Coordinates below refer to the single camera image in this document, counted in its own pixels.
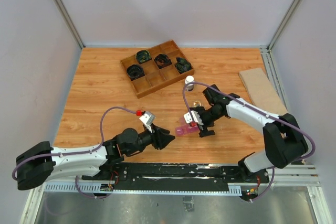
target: red wire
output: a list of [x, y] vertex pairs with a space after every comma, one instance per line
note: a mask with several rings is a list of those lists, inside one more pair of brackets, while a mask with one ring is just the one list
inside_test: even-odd
[[111, 180], [112, 180], [112, 178], [113, 178], [113, 172], [112, 172], [112, 175], [111, 175], [111, 178], [110, 178], [109, 186], [112, 186], [112, 185], [111, 185]]
[[118, 181], [119, 181], [119, 174], [118, 174], [116, 171], [112, 171], [111, 178], [110, 178], [110, 182], [109, 182], [109, 186], [112, 186], [112, 185], [111, 185], [111, 180], [112, 180], [112, 178], [113, 178], [113, 173], [115, 173], [115, 174], [117, 175], [117, 180], [115, 181], [115, 184], [114, 184], [114, 185], [116, 185], [116, 184], [118, 183]]

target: gray wall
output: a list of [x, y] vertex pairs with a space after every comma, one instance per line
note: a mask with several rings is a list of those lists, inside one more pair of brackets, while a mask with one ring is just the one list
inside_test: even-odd
[[87, 46], [260, 46], [292, 0], [63, 0]]
[[0, 0], [1, 223], [18, 223], [28, 192], [15, 158], [54, 139], [80, 49], [53, 0]]
[[303, 0], [273, 52], [289, 111], [316, 141], [311, 161], [336, 221], [335, 0]]

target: wood grain floor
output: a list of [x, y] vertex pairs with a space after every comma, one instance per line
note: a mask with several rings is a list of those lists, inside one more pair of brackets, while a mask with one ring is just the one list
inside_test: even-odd
[[[111, 106], [132, 110], [148, 110], [156, 115], [154, 123], [174, 134], [179, 118], [186, 113], [182, 99], [183, 81], [137, 99], [120, 65], [120, 60], [140, 48], [85, 48], [82, 51], [68, 101], [54, 145], [84, 147], [100, 142], [99, 121]], [[225, 93], [236, 93], [249, 101], [238, 72], [263, 66], [258, 48], [182, 48], [195, 68], [196, 81], [217, 84]], [[196, 86], [187, 93], [190, 104], [201, 101], [202, 91]], [[142, 130], [133, 114], [112, 110], [103, 124], [105, 139], [111, 139], [125, 128]], [[215, 136], [199, 138], [198, 133], [177, 137], [165, 149], [152, 146], [128, 162], [168, 163], [237, 163], [242, 157], [264, 148], [260, 133], [236, 119], [221, 118], [215, 122]]]

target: cable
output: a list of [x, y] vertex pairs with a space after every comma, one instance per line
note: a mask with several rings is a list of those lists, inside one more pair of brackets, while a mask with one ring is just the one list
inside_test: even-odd
[[133, 110], [129, 110], [129, 109], [126, 109], [124, 107], [120, 107], [120, 106], [114, 106], [114, 107], [111, 107], [109, 109], [107, 109], [104, 114], [101, 116], [101, 119], [100, 119], [100, 124], [99, 124], [99, 130], [100, 130], [100, 136], [101, 136], [101, 142], [100, 144], [92, 149], [92, 150], [87, 150], [87, 151], [81, 151], [81, 152], [68, 152], [68, 153], [46, 153], [46, 154], [39, 154], [39, 155], [35, 155], [35, 156], [32, 156], [32, 157], [29, 157], [25, 160], [23, 160], [21, 163], [19, 163], [13, 170], [12, 172], [12, 178], [14, 180], [17, 180], [17, 177], [15, 176], [15, 173], [17, 172], [17, 170], [23, 166], [24, 164], [28, 163], [29, 161], [32, 161], [34, 159], [37, 159], [37, 158], [41, 158], [41, 157], [52, 157], [52, 156], [59, 156], [61, 157], [62, 155], [63, 156], [69, 156], [69, 155], [78, 155], [78, 154], [87, 154], [87, 153], [91, 153], [91, 152], [95, 152], [96, 150], [98, 150], [104, 143], [104, 134], [103, 134], [103, 120], [106, 116], [106, 114], [108, 112], [110, 112], [111, 110], [113, 109], [120, 109], [120, 110], [125, 110], [127, 112], [130, 112], [132, 114], [136, 114], [136, 111], [133, 111]]
[[251, 199], [252, 202], [257, 200], [257, 199], [260, 199], [271, 188], [271, 185], [272, 185], [273, 180], [274, 180], [274, 175], [275, 175], [275, 169], [274, 169], [274, 167], [272, 167], [272, 177], [271, 177], [271, 180], [269, 181], [268, 186], [266, 187], [266, 189], [261, 194], [259, 194], [254, 199]]
[[148, 50], [141, 50], [141, 51], [137, 52], [135, 57], [136, 57], [136, 60], [138, 61], [138, 63], [140, 63], [140, 64], [143, 64], [143, 63], [152, 59], [151, 54], [149, 53]]
[[75, 187], [76, 187], [76, 190], [82, 194], [83, 196], [87, 197], [87, 198], [90, 198], [90, 199], [105, 199], [107, 197], [109, 197], [111, 194], [107, 194], [105, 196], [91, 196], [91, 195], [87, 195], [85, 193], [83, 193], [80, 188], [79, 188], [79, 185], [78, 185], [78, 176], [76, 176], [75, 178]]
[[314, 140], [311, 138], [311, 136], [309, 136], [309, 135], [308, 135], [306, 132], [304, 132], [302, 129], [300, 129], [300, 128], [298, 128], [298, 127], [296, 127], [296, 126], [294, 126], [294, 125], [292, 125], [292, 124], [290, 124], [290, 123], [287, 123], [287, 122], [285, 122], [284, 120], [281, 120], [281, 119], [276, 118], [276, 117], [274, 117], [274, 116], [268, 115], [268, 114], [265, 113], [264, 111], [261, 111], [261, 110], [255, 108], [255, 107], [251, 106], [250, 104], [246, 104], [246, 103], [242, 102], [241, 100], [238, 100], [237, 98], [234, 98], [234, 97], [231, 96], [231, 95], [225, 94], [225, 93], [223, 93], [223, 92], [221, 92], [221, 91], [219, 91], [219, 90], [217, 90], [217, 89], [211, 87], [210, 85], [208, 85], [208, 84], [204, 84], [204, 83], [201, 83], [201, 82], [190, 82], [190, 83], [188, 83], [188, 84], [185, 84], [184, 87], [183, 87], [183, 90], [182, 90], [182, 96], [183, 96], [184, 103], [185, 103], [185, 105], [186, 105], [186, 107], [187, 107], [187, 109], [188, 109], [188, 112], [189, 112], [189, 114], [191, 115], [191, 118], [192, 118], [193, 121], [195, 121], [195, 120], [194, 120], [194, 118], [193, 118], [193, 115], [192, 115], [192, 113], [191, 113], [191, 110], [190, 110], [190, 108], [189, 108], [189, 106], [188, 106], [188, 103], [187, 103], [187, 100], [186, 100], [186, 97], [185, 97], [185, 88], [186, 88], [187, 85], [190, 85], [190, 84], [197, 84], [197, 85], [202, 85], [202, 86], [208, 87], [208, 88], [212, 89], [213, 91], [215, 91], [215, 92], [217, 92], [217, 93], [219, 93], [219, 94], [221, 94], [221, 95], [223, 95], [223, 96], [225, 96], [225, 97], [228, 97], [228, 98], [234, 100], [235, 102], [237, 102], [237, 103], [239, 103], [239, 104], [241, 104], [241, 105], [244, 105], [245, 107], [247, 107], [247, 108], [249, 108], [249, 109], [251, 109], [251, 110], [257, 112], [258, 114], [260, 114], [260, 115], [262, 115], [262, 116], [266, 116], [266, 117], [268, 117], [268, 118], [271, 118], [272, 120], [277, 121], [277, 122], [279, 122], [279, 123], [281, 123], [281, 124], [284, 124], [284, 125], [286, 125], [286, 126], [292, 128], [292, 129], [296, 130], [297, 132], [301, 133], [302, 135], [304, 135], [304, 136], [309, 140], [309, 142], [310, 142], [312, 148], [311, 148], [310, 153], [308, 153], [307, 155], [304, 155], [304, 156], [298, 158], [296, 161], [302, 160], [302, 159], [304, 159], [304, 158], [308, 158], [308, 157], [310, 157], [310, 156], [312, 156], [312, 155], [314, 154], [314, 152], [315, 152], [315, 150], [316, 150], [315, 142], [314, 142]]
[[177, 57], [176, 61], [177, 61], [177, 63], [175, 65], [175, 67], [176, 67], [176, 69], [178, 70], [179, 73], [185, 73], [185, 72], [192, 69], [192, 66], [191, 66], [190, 62], [188, 62], [186, 59]]

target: purple cable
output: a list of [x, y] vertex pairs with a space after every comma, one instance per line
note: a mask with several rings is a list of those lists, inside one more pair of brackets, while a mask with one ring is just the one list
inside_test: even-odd
[[[253, 106], [251, 106], [251, 105], [249, 105], [249, 104], [245, 104], [245, 103], [242, 102], [241, 100], [238, 100], [237, 98], [234, 98], [233, 96], [231, 96], [231, 95], [229, 95], [229, 94], [225, 94], [225, 93], [223, 93], [223, 92], [220, 92], [219, 90], [217, 90], [217, 89], [211, 87], [210, 85], [207, 85], [207, 84], [205, 84], [205, 83], [201, 83], [201, 82], [190, 82], [190, 83], [187, 83], [187, 84], [184, 85], [183, 90], [182, 90], [182, 96], [183, 96], [183, 101], [184, 101], [184, 103], [185, 103], [185, 105], [186, 105], [186, 107], [187, 107], [187, 109], [188, 109], [188, 112], [189, 112], [189, 114], [190, 114], [190, 116], [191, 116], [191, 118], [192, 118], [193, 121], [194, 121], [194, 118], [193, 118], [193, 115], [192, 115], [191, 110], [190, 110], [190, 108], [189, 108], [187, 99], [186, 99], [186, 97], [185, 97], [185, 88], [186, 88], [187, 85], [190, 85], [190, 84], [197, 84], [197, 85], [202, 85], [202, 86], [208, 87], [208, 88], [212, 89], [213, 91], [215, 91], [215, 92], [217, 92], [217, 93], [219, 93], [219, 94], [221, 94], [221, 95], [223, 95], [223, 96], [225, 96], [225, 97], [228, 97], [228, 98], [230, 98], [230, 99], [232, 99], [232, 100], [238, 102], [239, 104], [244, 105], [245, 107], [247, 107], [247, 108], [249, 108], [249, 109], [251, 109], [251, 110], [253, 110], [253, 111], [259, 113], [260, 115], [263, 115], [263, 116], [266, 116], [266, 115], [267, 115], [267, 113], [265, 113], [265, 112], [263, 112], [263, 111], [261, 111], [261, 110], [255, 108], [255, 107], [253, 107]], [[302, 159], [307, 158], [307, 157], [310, 157], [310, 156], [312, 156], [312, 155], [314, 154], [314, 152], [315, 152], [315, 150], [316, 150], [315, 142], [314, 142], [314, 140], [313, 140], [313, 139], [312, 139], [306, 132], [304, 132], [304, 131], [301, 130], [300, 128], [298, 128], [298, 127], [296, 127], [296, 126], [294, 126], [294, 125], [292, 125], [292, 124], [290, 124], [290, 123], [285, 122], [284, 120], [281, 120], [281, 119], [279, 119], [279, 118], [275, 118], [274, 116], [268, 115], [268, 117], [271, 118], [271, 119], [274, 120], [274, 121], [277, 121], [277, 122], [279, 122], [279, 123], [281, 123], [281, 124], [284, 124], [284, 125], [286, 125], [286, 126], [292, 128], [292, 129], [296, 130], [297, 132], [299, 132], [299, 133], [301, 133], [302, 135], [304, 135], [304, 136], [310, 141], [310, 144], [311, 144], [311, 147], [312, 147], [310, 153], [308, 153], [307, 155], [304, 155], [304, 156], [298, 158], [297, 161], [302, 160]], [[256, 199], [259, 199], [259, 198], [260, 198], [261, 196], [263, 196], [263, 195], [269, 190], [269, 188], [271, 187], [271, 185], [272, 185], [272, 183], [273, 183], [273, 180], [274, 180], [274, 176], [275, 176], [275, 169], [274, 169], [274, 166], [273, 166], [273, 167], [270, 167], [270, 168], [272, 169], [272, 177], [271, 177], [271, 180], [270, 180], [268, 186], [266, 187], [266, 189], [265, 189], [261, 194], [259, 194], [259, 195], [258, 195], [256, 198], [254, 198], [252, 201], [255, 201]]]
[[272, 167], [272, 177], [271, 177], [271, 180], [268, 183], [268, 186], [266, 187], [266, 189], [261, 194], [259, 194], [254, 199], [251, 199], [252, 202], [257, 200], [257, 199], [260, 199], [271, 188], [271, 185], [272, 185], [273, 180], [274, 180], [274, 175], [275, 175], [275, 169], [274, 169], [274, 167]]
[[75, 178], [75, 186], [76, 186], [77, 191], [80, 194], [82, 194], [83, 196], [88, 197], [90, 199], [105, 199], [105, 198], [107, 198], [107, 197], [109, 197], [111, 195], [111, 194], [107, 194], [106, 196], [91, 196], [91, 195], [87, 195], [87, 194], [83, 193], [80, 190], [79, 185], [78, 185], [78, 176], [76, 176], [76, 178]]
[[15, 176], [15, 173], [17, 172], [17, 170], [18, 170], [21, 166], [23, 166], [24, 164], [26, 164], [26, 163], [28, 163], [29, 161], [32, 161], [32, 160], [34, 160], [34, 159], [37, 159], [37, 158], [41, 158], [41, 157], [52, 157], [52, 156], [61, 156], [61, 154], [62, 154], [63, 156], [78, 155], [78, 154], [87, 154], [87, 153], [95, 152], [96, 150], [98, 150], [98, 149], [103, 145], [103, 143], [104, 143], [103, 120], [104, 120], [106, 114], [107, 114], [109, 111], [113, 110], [113, 109], [125, 110], [125, 111], [127, 111], [127, 112], [132, 113], [132, 114], [136, 114], [135, 111], [133, 111], [133, 110], [129, 110], [129, 109], [126, 109], [126, 108], [124, 108], [124, 107], [120, 107], [120, 106], [114, 106], [114, 107], [111, 107], [111, 108], [107, 109], [107, 110], [104, 112], [104, 114], [101, 116], [101, 119], [100, 119], [99, 129], [100, 129], [100, 135], [101, 135], [101, 142], [100, 142], [100, 144], [99, 144], [96, 148], [94, 148], [94, 149], [92, 149], [92, 150], [81, 151], [81, 152], [47, 153], [47, 154], [39, 154], [39, 155], [35, 155], [35, 156], [32, 156], [32, 157], [29, 157], [29, 158], [23, 160], [21, 163], [19, 163], [19, 164], [14, 168], [14, 170], [13, 170], [13, 172], [12, 172], [12, 178], [13, 178], [14, 180], [17, 180], [17, 177]]

